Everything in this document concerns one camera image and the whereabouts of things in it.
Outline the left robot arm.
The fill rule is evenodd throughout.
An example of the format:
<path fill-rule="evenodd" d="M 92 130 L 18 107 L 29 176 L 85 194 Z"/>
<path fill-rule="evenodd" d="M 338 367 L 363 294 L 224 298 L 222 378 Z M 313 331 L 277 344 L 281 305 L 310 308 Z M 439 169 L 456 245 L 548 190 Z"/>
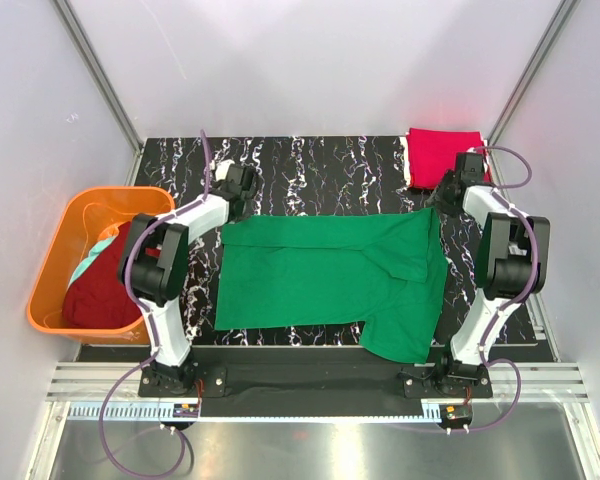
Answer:
<path fill-rule="evenodd" d="M 173 395 L 188 394 L 196 382 L 196 372 L 185 365 L 191 346 L 179 309 L 189 247 L 206 233 L 241 219 L 258 183 L 254 167 L 223 162 L 214 181 L 194 201 L 165 214 L 141 213 L 131 220 L 118 278 L 145 321 L 150 365 Z"/>

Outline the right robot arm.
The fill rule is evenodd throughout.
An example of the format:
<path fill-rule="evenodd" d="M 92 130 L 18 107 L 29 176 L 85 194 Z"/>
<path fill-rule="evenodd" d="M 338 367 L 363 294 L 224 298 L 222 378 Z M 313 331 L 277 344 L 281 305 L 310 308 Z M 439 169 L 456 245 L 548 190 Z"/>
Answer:
<path fill-rule="evenodd" d="M 454 168 L 426 202 L 449 216 L 472 217 L 482 231 L 474 260 L 475 299 L 433 374 L 437 390 L 450 397 L 488 366 L 490 349 L 509 317 L 546 282 L 551 223 L 523 212 L 503 195 L 506 189 L 528 184 L 531 167 L 520 154 L 503 147 L 522 162 L 526 177 L 516 184 L 496 185 L 485 179 L 489 150 L 472 147 L 457 154 Z"/>

